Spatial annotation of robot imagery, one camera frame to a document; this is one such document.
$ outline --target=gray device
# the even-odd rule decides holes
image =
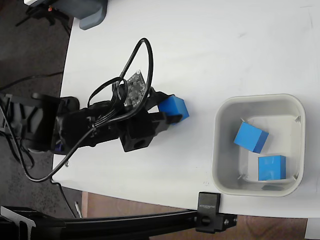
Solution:
[[[80,19],[83,30],[99,25],[106,17],[108,0],[36,0],[31,7],[47,4]]]

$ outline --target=black clamp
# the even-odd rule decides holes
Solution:
[[[220,193],[199,192],[195,230],[214,234],[237,225],[237,215],[219,213]]]

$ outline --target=white paper surface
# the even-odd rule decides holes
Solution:
[[[320,239],[320,218],[309,218],[306,224],[305,239]]]
[[[125,153],[120,140],[79,149],[54,180],[65,187],[196,209],[212,182],[214,117],[234,96],[288,93],[306,112],[305,170],[286,197],[221,196],[220,212],[320,218],[320,3],[316,0],[110,0],[105,20],[83,31],[75,20],[61,96],[81,107],[120,74],[142,37],[154,53],[156,91],[185,100],[190,117],[148,148]],[[127,76],[147,75],[147,51]],[[94,101],[111,96],[106,89]],[[56,166],[63,156],[54,156]]]

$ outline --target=circuit board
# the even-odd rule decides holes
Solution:
[[[146,83],[140,70],[131,76],[127,81],[128,83],[128,95],[124,102],[125,106],[137,106],[144,94]]]

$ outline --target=brown floor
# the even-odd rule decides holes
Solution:
[[[84,192],[82,213],[84,217],[115,217],[166,213],[180,211],[179,208],[128,201]],[[236,227],[227,231],[207,234],[194,229],[151,237],[152,240],[302,240],[307,220],[301,218],[273,218],[238,216]]]

